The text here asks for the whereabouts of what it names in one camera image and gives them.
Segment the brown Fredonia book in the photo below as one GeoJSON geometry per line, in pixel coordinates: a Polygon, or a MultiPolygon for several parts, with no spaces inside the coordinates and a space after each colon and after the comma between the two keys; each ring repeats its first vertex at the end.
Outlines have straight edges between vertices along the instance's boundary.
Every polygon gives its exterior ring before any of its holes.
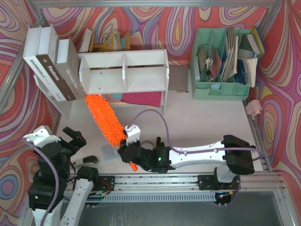
{"type": "Polygon", "coordinates": [[[55,65],[58,44],[59,37],[53,26],[43,27],[40,33],[37,59],[50,77],[51,94],[57,101],[72,101],[76,98],[55,65]]]}

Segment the pink piggy figurine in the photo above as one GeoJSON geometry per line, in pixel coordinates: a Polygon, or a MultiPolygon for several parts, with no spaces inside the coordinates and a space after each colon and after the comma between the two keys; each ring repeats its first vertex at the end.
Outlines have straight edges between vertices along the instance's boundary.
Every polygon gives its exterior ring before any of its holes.
{"type": "Polygon", "coordinates": [[[245,107],[246,114],[250,115],[252,120],[254,120],[255,117],[261,113],[261,110],[262,110],[261,102],[258,99],[254,99],[250,101],[245,107]]]}

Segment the coloured paper sheet stack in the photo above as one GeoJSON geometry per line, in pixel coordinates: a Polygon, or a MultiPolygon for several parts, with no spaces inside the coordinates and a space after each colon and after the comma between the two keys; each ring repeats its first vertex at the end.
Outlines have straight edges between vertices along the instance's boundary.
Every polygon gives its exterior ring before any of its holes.
{"type": "Polygon", "coordinates": [[[134,105],[149,105],[153,107],[160,107],[161,96],[161,91],[153,91],[107,94],[106,98],[108,102],[111,103],[127,103],[134,105]]]}

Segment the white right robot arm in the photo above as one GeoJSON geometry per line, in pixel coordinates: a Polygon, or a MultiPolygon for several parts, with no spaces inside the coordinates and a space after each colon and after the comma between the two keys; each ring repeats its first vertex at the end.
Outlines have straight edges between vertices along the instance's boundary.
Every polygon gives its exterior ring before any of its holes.
{"type": "Polygon", "coordinates": [[[124,163],[132,163],[144,171],[160,174],[190,165],[215,164],[215,180],[230,183],[237,175],[251,175],[255,172],[252,158],[255,150],[248,142],[233,135],[225,135],[222,141],[186,148],[171,148],[159,142],[153,149],[146,149],[140,141],[122,141],[118,154],[124,163]]]}

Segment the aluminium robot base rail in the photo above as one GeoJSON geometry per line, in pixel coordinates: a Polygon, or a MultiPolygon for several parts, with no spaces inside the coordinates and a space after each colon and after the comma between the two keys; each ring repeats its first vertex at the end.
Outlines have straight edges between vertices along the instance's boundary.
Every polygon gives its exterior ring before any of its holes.
{"type": "MultiPolygon", "coordinates": [[[[200,190],[198,175],[193,174],[117,174],[114,190],[105,198],[88,197],[90,206],[105,202],[214,202],[216,191],[200,190]]],[[[241,192],[280,192],[285,189],[278,173],[258,172],[240,177],[241,192]]]]}

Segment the magazines in green organizer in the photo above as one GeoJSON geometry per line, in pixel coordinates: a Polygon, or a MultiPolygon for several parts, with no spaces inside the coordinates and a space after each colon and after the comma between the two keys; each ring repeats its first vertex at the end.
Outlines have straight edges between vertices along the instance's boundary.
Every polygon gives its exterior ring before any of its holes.
{"type": "Polygon", "coordinates": [[[236,50],[241,42],[241,32],[229,28],[198,28],[190,58],[190,69],[195,82],[227,81],[234,70],[236,50]]]}

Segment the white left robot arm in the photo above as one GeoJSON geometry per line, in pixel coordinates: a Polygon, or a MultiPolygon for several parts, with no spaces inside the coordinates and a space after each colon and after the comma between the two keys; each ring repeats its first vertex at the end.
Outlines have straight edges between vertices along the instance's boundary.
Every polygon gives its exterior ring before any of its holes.
{"type": "Polygon", "coordinates": [[[54,135],[49,126],[40,126],[23,137],[38,155],[39,169],[28,190],[29,207],[37,226],[77,226],[86,200],[99,182],[96,168],[81,167],[68,206],[61,214],[64,193],[71,181],[71,157],[87,144],[79,131],[66,127],[63,132],[71,137],[70,142],[54,135]]]}

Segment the grey Lonely One book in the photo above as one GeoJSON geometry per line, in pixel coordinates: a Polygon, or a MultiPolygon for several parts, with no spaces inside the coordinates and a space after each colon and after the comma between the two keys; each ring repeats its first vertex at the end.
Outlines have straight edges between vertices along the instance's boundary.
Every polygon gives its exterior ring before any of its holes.
{"type": "Polygon", "coordinates": [[[72,40],[59,40],[56,67],[65,80],[74,99],[84,99],[86,93],[79,81],[80,57],[72,40]]]}

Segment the blue beige scientific calculator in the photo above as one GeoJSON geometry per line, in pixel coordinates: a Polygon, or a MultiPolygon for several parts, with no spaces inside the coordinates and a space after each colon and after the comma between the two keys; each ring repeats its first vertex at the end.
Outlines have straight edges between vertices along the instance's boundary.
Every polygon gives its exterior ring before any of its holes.
{"type": "Polygon", "coordinates": [[[105,161],[118,157],[117,148],[111,146],[110,144],[103,145],[101,149],[105,161]]]}

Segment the orange chenille duster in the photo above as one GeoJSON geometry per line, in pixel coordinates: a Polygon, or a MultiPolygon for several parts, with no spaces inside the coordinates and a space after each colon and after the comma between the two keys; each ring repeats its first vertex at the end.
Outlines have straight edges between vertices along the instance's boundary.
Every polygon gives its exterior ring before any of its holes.
{"type": "Polygon", "coordinates": [[[102,135],[111,146],[121,147],[121,142],[126,140],[124,128],[107,100],[100,95],[93,94],[86,95],[85,102],[102,135]]]}

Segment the white wooden bookshelf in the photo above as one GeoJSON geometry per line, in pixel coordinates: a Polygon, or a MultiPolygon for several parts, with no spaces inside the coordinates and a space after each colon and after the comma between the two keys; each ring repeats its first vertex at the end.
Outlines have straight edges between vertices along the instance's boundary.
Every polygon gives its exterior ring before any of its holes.
{"type": "Polygon", "coordinates": [[[80,53],[79,57],[79,80],[87,94],[160,91],[166,112],[169,63],[165,49],[80,53]]]}

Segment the white Mademoiselle book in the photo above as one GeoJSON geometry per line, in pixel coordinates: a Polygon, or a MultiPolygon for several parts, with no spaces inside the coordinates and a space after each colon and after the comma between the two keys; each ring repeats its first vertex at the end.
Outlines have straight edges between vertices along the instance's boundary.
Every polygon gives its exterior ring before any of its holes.
{"type": "Polygon", "coordinates": [[[39,46],[41,38],[42,27],[29,28],[25,40],[25,47],[23,53],[23,59],[29,65],[29,67],[35,72],[40,82],[40,89],[42,85],[46,88],[46,96],[53,97],[56,101],[65,101],[65,97],[55,85],[55,82],[51,78],[50,74],[45,69],[44,65],[39,60],[39,46]]]}

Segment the mint green desk organizer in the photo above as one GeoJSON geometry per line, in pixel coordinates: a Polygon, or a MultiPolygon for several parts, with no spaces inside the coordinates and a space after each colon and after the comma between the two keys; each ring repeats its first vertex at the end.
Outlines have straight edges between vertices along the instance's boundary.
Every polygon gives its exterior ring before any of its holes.
{"type": "MultiPolygon", "coordinates": [[[[240,30],[241,34],[249,33],[248,30],[240,30]]],[[[234,70],[224,73],[228,75],[227,81],[195,82],[190,69],[192,96],[194,99],[203,100],[246,100],[249,95],[249,86],[235,82],[237,73],[238,49],[234,58],[234,70]]]]}

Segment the black T-shaped plastic part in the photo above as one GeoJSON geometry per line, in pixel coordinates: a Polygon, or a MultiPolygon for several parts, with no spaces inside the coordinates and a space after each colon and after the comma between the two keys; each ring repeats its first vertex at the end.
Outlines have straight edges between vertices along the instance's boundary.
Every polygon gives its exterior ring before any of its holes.
{"type": "Polygon", "coordinates": [[[161,141],[161,137],[157,137],[156,148],[164,147],[164,146],[165,146],[165,144],[164,144],[164,142],[161,141]]]}

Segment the blue white books at organizer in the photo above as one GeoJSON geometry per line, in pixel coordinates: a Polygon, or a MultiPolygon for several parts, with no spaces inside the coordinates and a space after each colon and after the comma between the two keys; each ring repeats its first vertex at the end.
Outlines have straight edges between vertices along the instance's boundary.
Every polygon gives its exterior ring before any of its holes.
{"type": "Polygon", "coordinates": [[[253,27],[249,33],[243,34],[238,47],[235,82],[253,88],[256,82],[256,68],[265,52],[266,48],[257,27],[253,27]]]}

